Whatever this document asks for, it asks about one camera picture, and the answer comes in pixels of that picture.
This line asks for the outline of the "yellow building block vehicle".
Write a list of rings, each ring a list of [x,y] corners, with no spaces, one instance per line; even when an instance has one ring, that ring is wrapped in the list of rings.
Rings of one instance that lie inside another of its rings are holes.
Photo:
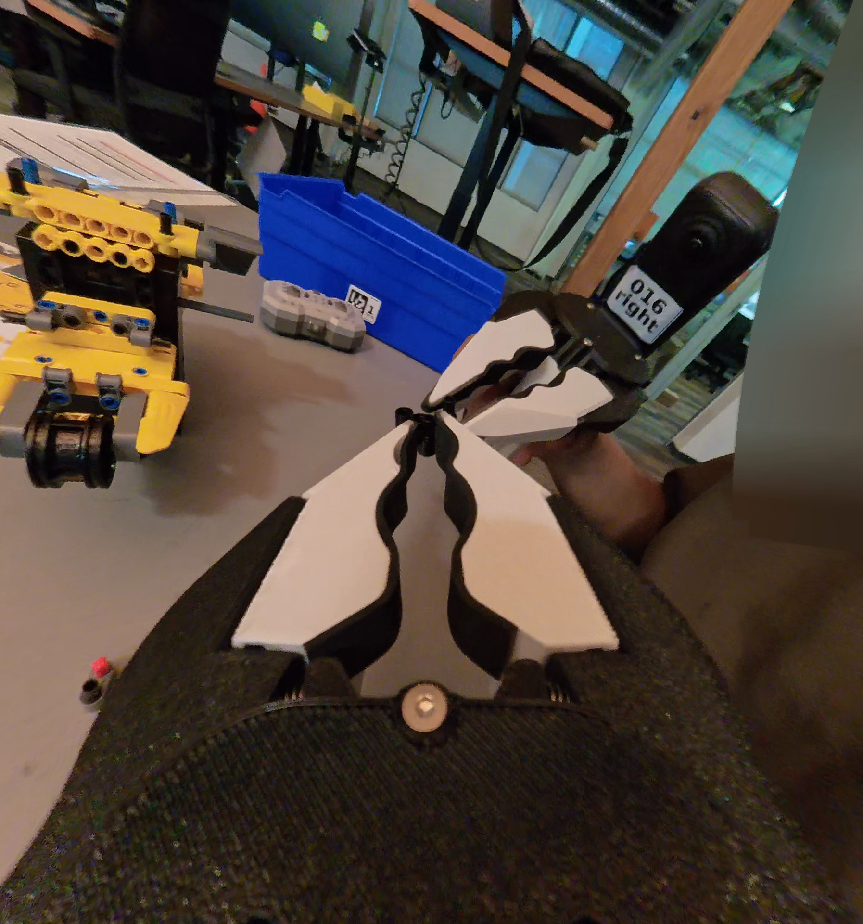
[[[106,489],[119,461],[166,450],[190,399],[179,298],[203,269],[245,275],[261,243],[183,215],[91,190],[31,158],[0,170],[0,213],[15,237],[33,308],[0,356],[0,456],[35,487]]]

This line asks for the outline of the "blue plastic bin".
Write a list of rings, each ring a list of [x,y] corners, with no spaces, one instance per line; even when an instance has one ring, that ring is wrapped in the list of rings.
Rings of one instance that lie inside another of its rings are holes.
[[[259,271],[345,301],[381,300],[373,338],[443,372],[500,305],[506,274],[339,180],[262,177]]]

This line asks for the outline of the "dark grey axle rod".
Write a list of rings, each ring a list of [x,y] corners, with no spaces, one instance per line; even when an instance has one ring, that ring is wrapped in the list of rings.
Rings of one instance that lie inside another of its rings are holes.
[[[234,308],[227,308],[202,301],[197,301],[196,299],[179,298],[178,306],[182,309],[189,309],[195,312],[200,312],[215,317],[221,317],[224,319],[230,319],[233,321],[253,323],[255,320],[255,316],[251,313],[247,313]]]

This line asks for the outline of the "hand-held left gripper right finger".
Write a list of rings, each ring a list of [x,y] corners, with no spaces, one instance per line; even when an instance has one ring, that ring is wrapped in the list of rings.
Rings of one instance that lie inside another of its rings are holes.
[[[558,497],[454,418],[435,420],[435,448],[458,532],[447,619],[461,653],[498,680],[516,661],[618,650]]]

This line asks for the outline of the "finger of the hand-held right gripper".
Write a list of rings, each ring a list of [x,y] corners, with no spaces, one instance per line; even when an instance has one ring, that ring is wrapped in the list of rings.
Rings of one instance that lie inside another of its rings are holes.
[[[493,443],[552,441],[571,432],[611,399],[611,391],[598,377],[577,366],[561,369],[548,357],[510,396],[463,424]]]
[[[457,405],[507,375],[530,372],[555,348],[553,326],[537,309],[488,321],[442,372],[424,399],[424,411]]]

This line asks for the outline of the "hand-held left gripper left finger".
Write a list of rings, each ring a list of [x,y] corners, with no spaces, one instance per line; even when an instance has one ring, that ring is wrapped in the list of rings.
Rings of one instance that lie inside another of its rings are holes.
[[[299,508],[233,632],[234,649],[335,659],[348,677],[389,651],[402,619],[392,533],[405,516],[411,422],[292,502]]]

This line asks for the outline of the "small black connector piece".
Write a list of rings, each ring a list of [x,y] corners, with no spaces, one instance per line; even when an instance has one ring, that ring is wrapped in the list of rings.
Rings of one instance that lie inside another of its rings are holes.
[[[415,437],[416,451],[424,457],[435,456],[437,416],[424,412],[413,411],[409,407],[399,407],[394,411],[395,426],[409,423],[412,425],[411,433]]]

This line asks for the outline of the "wood top desk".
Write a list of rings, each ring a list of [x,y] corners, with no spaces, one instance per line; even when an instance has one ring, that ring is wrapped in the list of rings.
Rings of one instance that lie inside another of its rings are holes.
[[[451,83],[469,77],[472,93],[482,96],[482,123],[438,228],[440,237],[469,249],[515,147],[522,141],[521,108],[552,116],[578,114],[602,128],[611,127],[611,118],[528,63],[534,38],[521,2],[408,2],[407,6],[424,42],[419,72],[443,77],[436,63],[452,55],[458,74]],[[604,172],[579,196],[548,243],[529,261],[530,266],[559,246],[621,162],[628,136],[606,137],[615,141]]]
[[[370,122],[367,116],[357,113],[357,121],[351,118],[336,121],[307,105],[302,92],[265,77],[255,76],[227,62],[218,64],[216,84],[264,106],[263,121],[253,137],[245,142],[238,158],[241,177],[255,200],[260,198],[264,175],[279,172],[302,177],[311,175],[316,156],[322,149],[323,130],[332,130],[348,148],[345,167],[347,185],[353,180],[360,154],[380,153],[389,144],[385,130]],[[278,114],[281,112],[297,118],[288,153],[284,150],[277,129]]]

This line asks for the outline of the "white printed paper sheet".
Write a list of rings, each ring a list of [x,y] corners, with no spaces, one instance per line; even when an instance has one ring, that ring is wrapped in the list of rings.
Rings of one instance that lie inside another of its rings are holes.
[[[127,202],[230,204],[224,194],[112,131],[0,114],[0,169],[24,157]]]

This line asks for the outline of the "small red black pin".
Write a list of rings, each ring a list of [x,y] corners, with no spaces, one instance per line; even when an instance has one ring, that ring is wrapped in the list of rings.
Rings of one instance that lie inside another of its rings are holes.
[[[89,676],[79,689],[79,703],[86,710],[100,710],[115,676],[116,669],[111,661],[103,656],[95,659],[91,663]]]

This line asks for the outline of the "black bag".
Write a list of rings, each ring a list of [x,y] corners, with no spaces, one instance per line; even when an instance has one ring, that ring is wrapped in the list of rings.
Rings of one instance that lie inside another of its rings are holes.
[[[521,139],[534,146],[582,154],[585,141],[600,142],[608,134],[628,136],[633,128],[629,101],[587,64],[535,38],[528,52],[528,63],[611,118],[611,127],[602,128],[587,118],[574,115],[543,115],[521,108]]]

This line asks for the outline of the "grey computer monitor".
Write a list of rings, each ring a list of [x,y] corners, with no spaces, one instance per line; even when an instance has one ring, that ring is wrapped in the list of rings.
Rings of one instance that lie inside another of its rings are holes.
[[[351,96],[363,54],[348,43],[355,31],[369,34],[374,1],[233,1],[231,17],[296,61],[332,80]]]

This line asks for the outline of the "wooden post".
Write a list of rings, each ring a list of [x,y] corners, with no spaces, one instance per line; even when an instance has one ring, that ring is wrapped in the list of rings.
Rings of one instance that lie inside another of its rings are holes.
[[[594,293],[792,4],[791,1],[746,1],[738,7],[569,273],[562,286],[564,293]]]

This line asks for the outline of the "small yellow box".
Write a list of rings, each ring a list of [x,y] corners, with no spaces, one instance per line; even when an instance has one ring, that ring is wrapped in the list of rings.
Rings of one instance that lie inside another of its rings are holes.
[[[356,107],[344,98],[324,90],[319,83],[305,85],[302,96],[310,107],[330,116],[336,121],[351,118],[357,121]]]

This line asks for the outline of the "grey block remote controller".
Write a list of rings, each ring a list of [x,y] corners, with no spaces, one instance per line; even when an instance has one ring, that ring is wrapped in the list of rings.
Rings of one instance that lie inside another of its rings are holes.
[[[361,312],[347,302],[285,281],[265,281],[262,324],[275,334],[356,352],[366,336]]]

